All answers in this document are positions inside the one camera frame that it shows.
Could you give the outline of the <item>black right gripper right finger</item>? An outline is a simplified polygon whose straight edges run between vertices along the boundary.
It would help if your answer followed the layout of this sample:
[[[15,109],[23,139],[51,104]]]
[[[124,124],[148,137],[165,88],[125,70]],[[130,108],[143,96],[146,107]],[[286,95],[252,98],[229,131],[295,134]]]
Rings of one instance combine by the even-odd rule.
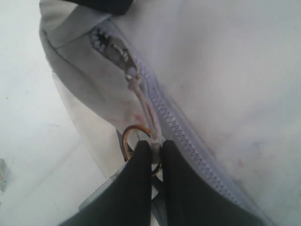
[[[170,226],[254,226],[255,216],[199,178],[173,141],[161,151],[166,213]]]

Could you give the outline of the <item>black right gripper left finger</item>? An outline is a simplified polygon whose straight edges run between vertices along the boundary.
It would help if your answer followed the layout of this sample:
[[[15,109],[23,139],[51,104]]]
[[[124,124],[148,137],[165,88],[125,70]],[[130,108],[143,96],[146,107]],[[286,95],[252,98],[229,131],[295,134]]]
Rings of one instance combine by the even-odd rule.
[[[151,149],[139,141],[117,179],[63,226],[148,226],[151,223]]]

